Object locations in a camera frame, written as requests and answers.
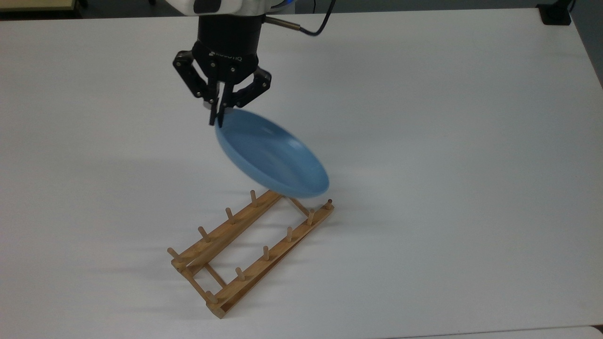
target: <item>wooden dowel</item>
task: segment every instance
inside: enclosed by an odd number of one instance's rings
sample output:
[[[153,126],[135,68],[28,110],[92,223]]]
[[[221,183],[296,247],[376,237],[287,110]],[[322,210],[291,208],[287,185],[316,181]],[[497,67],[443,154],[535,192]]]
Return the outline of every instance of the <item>wooden dowel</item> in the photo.
[[[289,226],[287,227],[287,242],[291,242],[291,239],[293,239],[293,227]]]
[[[268,250],[268,246],[264,246],[264,256],[263,259],[266,261],[270,260],[270,251]]]
[[[173,248],[168,248],[168,253],[174,257],[174,259],[176,259],[177,262],[184,262],[184,259],[182,259],[182,257],[180,255],[178,255],[178,253],[176,253],[176,251],[174,251]]]
[[[232,211],[228,207],[226,208],[226,215],[228,216],[228,220],[230,221],[230,224],[234,224],[235,218],[232,216]]]
[[[203,240],[205,240],[205,242],[211,241],[211,239],[209,238],[209,235],[207,234],[207,232],[205,232],[205,229],[203,228],[203,226],[199,226],[198,230],[199,230],[199,233],[201,233],[201,236],[203,237]]]
[[[239,276],[239,280],[240,281],[245,281],[245,275],[243,274],[243,271],[241,271],[240,267],[235,268],[236,271],[236,275]]]
[[[314,221],[314,210],[311,209],[310,213],[308,214],[308,222],[306,223],[306,225],[311,226],[313,221]]]
[[[213,267],[211,267],[209,264],[206,264],[205,269],[209,272],[209,274],[212,275],[214,279],[216,279],[218,284],[220,284],[220,287],[226,286],[226,281],[222,279],[222,277],[218,274],[218,272],[216,272],[216,270],[213,269]]]
[[[257,207],[256,191],[251,190],[250,194],[251,194],[251,206]]]
[[[210,291],[207,291],[206,294],[207,294],[207,298],[209,299],[209,301],[211,301],[212,303],[218,303],[218,298],[216,298],[216,296],[214,296],[213,293],[211,293]]]

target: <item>wooden peg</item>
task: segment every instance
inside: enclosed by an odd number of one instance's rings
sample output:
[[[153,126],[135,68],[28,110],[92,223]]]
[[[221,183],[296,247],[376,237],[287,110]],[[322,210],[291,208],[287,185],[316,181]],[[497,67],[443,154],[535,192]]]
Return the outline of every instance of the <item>wooden peg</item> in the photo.
[[[243,274],[243,271],[241,271],[240,267],[235,268],[236,271],[236,275],[239,276],[239,280],[240,281],[245,281],[245,275]]]
[[[211,239],[209,239],[209,235],[207,234],[207,232],[205,232],[205,229],[203,229],[203,226],[199,226],[198,230],[199,233],[201,233],[201,236],[203,237],[203,240],[205,240],[205,242],[211,241]]]
[[[256,191],[251,190],[250,194],[251,194],[251,206],[257,207]]]
[[[289,226],[287,227],[287,242],[291,242],[291,239],[293,239],[293,227]]]
[[[265,261],[270,260],[270,251],[268,250],[268,246],[264,246],[264,255],[262,257]]]
[[[168,253],[174,257],[174,259],[176,259],[177,262],[184,262],[184,259],[182,259],[182,257],[180,255],[178,255],[178,253],[176,253],[176,251],[174,251],[173,248],[168,248]]]
[[[228,215],[228,220],[230,221],[230,224],[234,224],[235,218],[232,216],[232,211],[228,207],[226,208],[226,215]]]
[[[207,294],[207,298],[209,299],[209,301],[211,301],[212,303],[218,303],[218,298],[216,298],[216,296],[214,296],[213,293],[211,293],[210,291],[207,291],[206,294]]]
[[[306,225],[311,226],[313,221],[314,221],[314,210],[311,209],[310,213],[308,213],[308,222],[306,223]]]

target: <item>blue plate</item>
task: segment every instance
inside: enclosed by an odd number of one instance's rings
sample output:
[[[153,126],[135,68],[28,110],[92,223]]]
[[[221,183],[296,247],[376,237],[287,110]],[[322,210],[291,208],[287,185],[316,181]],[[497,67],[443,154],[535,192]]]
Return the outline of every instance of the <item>blue plate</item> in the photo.
[[[270,120],[245,110],[224,115],[216,137],[235,165],[261,185],[287,197],[325,193],[329,176],[312,152]]]

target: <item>black mounting bracket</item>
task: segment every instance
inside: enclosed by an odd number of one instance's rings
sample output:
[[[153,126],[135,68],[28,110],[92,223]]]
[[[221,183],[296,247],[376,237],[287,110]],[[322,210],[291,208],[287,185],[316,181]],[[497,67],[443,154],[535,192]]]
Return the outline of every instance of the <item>black mounting bracket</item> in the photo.
[[[559,0],[552,5],[539,4],[536,8],[540,11],[540,18],[545,25],[569,26],[572,18],[569,16],[567,6],[572,0]]]

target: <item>gray floor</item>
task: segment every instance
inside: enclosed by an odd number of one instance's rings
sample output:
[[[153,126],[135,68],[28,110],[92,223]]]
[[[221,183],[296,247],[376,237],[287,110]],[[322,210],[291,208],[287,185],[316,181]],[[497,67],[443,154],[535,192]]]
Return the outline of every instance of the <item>gray floor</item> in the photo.
[[[316,0],[316,13],[324,13],[330,0]],[[534,8],[552,0],[339,0],[334,12],[457,10],[474,8]],[[296,13],[311,13],[313,0],[298,0]],[[147,0],[89,0],[81,8],[84,18],[179,16],[165,0],[150,5]],[[603,1],[577,0],[572,18],[603,84]]]

